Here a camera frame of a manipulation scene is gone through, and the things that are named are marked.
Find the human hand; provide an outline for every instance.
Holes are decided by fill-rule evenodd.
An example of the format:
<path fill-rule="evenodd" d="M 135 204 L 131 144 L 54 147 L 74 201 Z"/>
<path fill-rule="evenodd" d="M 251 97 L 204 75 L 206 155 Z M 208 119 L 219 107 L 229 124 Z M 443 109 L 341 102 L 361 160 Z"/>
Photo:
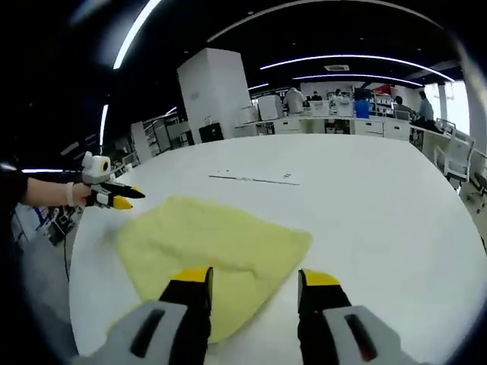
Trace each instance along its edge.
<path fill-rule="evenodd" d="M 73 185 L 73 201 L 76 205 L 86 205 L 86 199 L 91 195 L 91 189 L 82 182 Z"/>

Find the blue container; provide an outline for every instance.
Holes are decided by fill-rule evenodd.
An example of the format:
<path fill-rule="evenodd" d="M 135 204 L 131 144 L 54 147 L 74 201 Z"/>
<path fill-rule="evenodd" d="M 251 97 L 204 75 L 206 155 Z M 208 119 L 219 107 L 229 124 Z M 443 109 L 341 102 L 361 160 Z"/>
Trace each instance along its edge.
<path fill-rule="evenodd" d="M 355 112 L 357 113 L 357 118 L 369 119 L 369 102 L 366 100 L 355 101 Z"/>

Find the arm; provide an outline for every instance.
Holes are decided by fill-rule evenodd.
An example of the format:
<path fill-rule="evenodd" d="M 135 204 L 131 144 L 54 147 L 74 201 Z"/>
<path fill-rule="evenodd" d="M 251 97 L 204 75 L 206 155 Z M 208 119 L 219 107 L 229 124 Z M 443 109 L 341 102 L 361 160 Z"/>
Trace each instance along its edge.
<path fill-rule="evenodd" d="M 57 207 L 68 204 L 66 184 L 46 182 L 29 178 L 23 204 L 32 206 Z M 85 184 L 73 185 L 73 201 L 76 205 L 86 205 L 91 189 Z"/>

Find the office desk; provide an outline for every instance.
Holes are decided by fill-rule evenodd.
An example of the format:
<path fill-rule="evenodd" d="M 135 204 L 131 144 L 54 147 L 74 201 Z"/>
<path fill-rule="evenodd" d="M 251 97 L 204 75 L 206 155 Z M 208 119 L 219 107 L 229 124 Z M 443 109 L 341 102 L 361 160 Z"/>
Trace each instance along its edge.
<path fill-rule="evenodd" d="M 291 173 L 301 184 L 208 177 L 221 169 Z M 83 355 L 139 304 L 114 233 L 176 194 L 217 199 L 313 235 L 261 312 L 211 345 L 206 363 L 301 363 L 299 268 L 336 276 L 353 304 L 399 333 L 408 354 L 432 363 L 451 355 L 487 299 L 487 257 L 476 227 L 448 181 L 409 143 L 358 135 L 233 138 L 161 154 L 119 181 L 147 198 L 132 201 L 129 211 L 87 208 L 73 247 L 69 302 Z"/>
<path fill-rule="evenodd" d="M 256 136 L 259 134 L 259 126 L 263 123 L 272 123 L 277 135 L 325 133 L 326 120 L 350 121 L 352 134 L 409 140 L 409 123 L 401 119 L 381 116 L 371 116 L 370 119 L 366 119 L 354 116 L 306 116 L 304 114 L 291 114 L 280 119 L 238 125 L 235 127 L 235 137 Z"/>

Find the black sleeve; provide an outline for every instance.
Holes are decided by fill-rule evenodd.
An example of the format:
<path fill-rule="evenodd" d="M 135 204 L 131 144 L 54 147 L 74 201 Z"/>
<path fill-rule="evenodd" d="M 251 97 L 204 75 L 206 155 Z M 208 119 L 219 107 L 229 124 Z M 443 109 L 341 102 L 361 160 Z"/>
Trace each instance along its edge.
<path fill-rule="evenodd" d="M 10 163 L 0 163 L 0 192 L 2 205 L 11 210 L 20 203 L 27 192 L 27 176 Z"/>

